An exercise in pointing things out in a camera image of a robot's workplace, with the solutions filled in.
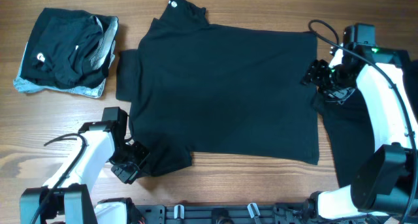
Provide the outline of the pile of black clothes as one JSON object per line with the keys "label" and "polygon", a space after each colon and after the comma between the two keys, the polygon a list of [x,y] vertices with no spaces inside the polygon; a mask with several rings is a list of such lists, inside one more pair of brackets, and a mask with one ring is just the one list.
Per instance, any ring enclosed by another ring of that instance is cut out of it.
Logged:
{"label": "pile of black clothes", "polygon": [[361,166],[374,154],[374,134],[364,98],[359,90],[338,104],[316,93],[313,108],[322,115],[330,139],[340,187],[350,185]]}

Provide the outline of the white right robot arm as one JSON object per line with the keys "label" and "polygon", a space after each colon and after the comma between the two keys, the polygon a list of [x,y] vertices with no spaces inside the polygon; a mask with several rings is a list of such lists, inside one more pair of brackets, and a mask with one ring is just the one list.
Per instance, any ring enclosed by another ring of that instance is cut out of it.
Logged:
{"label": "white right robot arm", "polygon": [[337,46],[330,63],[313,61],[302,84],[315,84],[325,102],[344,104],[355,91],[364,99],[373,130],[374,152],[352,182],[319,193],[317,216],[348,219],[374,214],[417,218],[417,120],[404,89],[404,50]]}

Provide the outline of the black polo shirt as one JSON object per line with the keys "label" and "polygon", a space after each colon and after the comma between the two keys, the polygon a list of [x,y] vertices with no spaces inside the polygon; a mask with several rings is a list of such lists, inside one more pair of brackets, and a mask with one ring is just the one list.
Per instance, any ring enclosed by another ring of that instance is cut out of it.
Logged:
{"label": "black polo shirt", "polygon": [[169,0],[118,63],[116,97],[150,153],[142,175],[190,167],[194,152],[317,164],[316,89],[300,82],[316,56],[312,33],[211,24],[204,8]]}

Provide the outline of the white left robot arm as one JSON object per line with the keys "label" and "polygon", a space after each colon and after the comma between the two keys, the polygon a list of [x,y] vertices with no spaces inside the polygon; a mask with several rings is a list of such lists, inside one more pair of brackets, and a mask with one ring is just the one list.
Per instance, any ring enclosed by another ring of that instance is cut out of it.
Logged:
{"label": "white left robot arm", "polygon": [[58,215],[65,223],[145,223],[130,198],[105,199],[93,205],[90,197],[107,162],[125,183],[133,183],[147,165],[150,153],[139,142],[129,144],[126,127],[117,121],[85,123],[76,133],[54,139],[75,140],[76,146],[58,171],[41,186],[20,197],[21,223],[46,223]]}

